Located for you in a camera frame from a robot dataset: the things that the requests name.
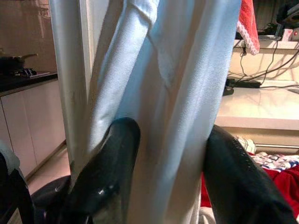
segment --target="floor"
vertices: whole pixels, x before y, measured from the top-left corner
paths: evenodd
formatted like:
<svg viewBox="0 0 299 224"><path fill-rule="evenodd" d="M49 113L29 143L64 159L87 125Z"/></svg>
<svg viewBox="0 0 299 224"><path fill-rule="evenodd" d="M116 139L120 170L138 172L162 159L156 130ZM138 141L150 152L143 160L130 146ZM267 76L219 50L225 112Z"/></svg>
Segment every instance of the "floor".
<svg viewBox="0 0 299 224"><path fill-rule="evenodd" d="M70 175L69 158L66 148L51 157L27 181L30 194L40 189L45 184L62 176Z"/></svg>

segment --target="cabinet door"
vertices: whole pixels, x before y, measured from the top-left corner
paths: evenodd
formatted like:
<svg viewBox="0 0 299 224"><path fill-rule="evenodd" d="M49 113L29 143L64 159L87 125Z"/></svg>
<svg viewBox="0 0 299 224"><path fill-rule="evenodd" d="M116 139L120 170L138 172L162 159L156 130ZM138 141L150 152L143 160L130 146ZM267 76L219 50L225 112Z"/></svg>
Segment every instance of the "cabinet door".
<svg viewBox="0 0 299 224"><path fill-rule="evenodd" d="M12 149L1 102L0 102L0 140L3 141L10 149Z"/></svg>
<svg viewBox="0 0 299 224"><path fill-rule="evenodd" d="M36 167L33 145L21 92L1 97L14 153L19 157L21 171L26 176Z"/></svg>
<svg viewBox="0 0 299 224"><path fill-rule="evenodd" d="M65 140L58 81L22 91L22 95L39 164Z"/></svg>

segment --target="red fabric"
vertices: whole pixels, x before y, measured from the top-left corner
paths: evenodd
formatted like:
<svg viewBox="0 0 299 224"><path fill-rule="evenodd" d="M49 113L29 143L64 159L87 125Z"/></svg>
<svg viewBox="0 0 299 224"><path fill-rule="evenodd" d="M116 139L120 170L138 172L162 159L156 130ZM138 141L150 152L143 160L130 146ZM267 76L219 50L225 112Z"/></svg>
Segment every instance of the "red fabric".
<svg viewBox="0 0 299 224"><path fill-rule="evenodd" d="M246 42L250 53L253 55L257 54L260 49L260 43L257 36L253 0L242 0L237 30Z"/></svg>
<svg viewBox="0 0 299 224"><path fill-rule="evenodd" d="M269 177L293 209L294 216L299 215L299 166L284 170L282 172L264 169ZM211 207L207 194L204 177L201 182L201 207Z"/></svg>

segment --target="black countertop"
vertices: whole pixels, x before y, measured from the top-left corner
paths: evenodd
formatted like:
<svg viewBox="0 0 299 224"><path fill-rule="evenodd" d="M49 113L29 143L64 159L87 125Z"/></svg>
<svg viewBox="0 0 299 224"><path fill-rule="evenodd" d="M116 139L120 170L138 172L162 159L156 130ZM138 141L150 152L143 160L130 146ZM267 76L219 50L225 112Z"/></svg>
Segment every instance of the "black countertop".
<svg viewBox="0 0 299 224"><path fill-rule="evenodd" d="M56 78L57 72L50 72L48 74L33 78L0 75L0 93L26 87L33 84L38 84Z"/></svg>

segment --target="white countertop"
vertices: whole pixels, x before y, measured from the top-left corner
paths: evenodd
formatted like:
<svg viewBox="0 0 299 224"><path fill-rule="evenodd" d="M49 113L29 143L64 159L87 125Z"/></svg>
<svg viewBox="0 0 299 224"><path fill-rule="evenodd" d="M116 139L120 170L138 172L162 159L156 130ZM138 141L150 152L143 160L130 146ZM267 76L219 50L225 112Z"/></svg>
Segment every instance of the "white countertop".
<svg viewBox="0 0 299 224"><path fill-rule="evenodd" d="M263 86L290 84L296 83L266 81ZM299 94L287 89L235 88L233 95L222 98L215 124L223 127L299 130Z"/></svg>

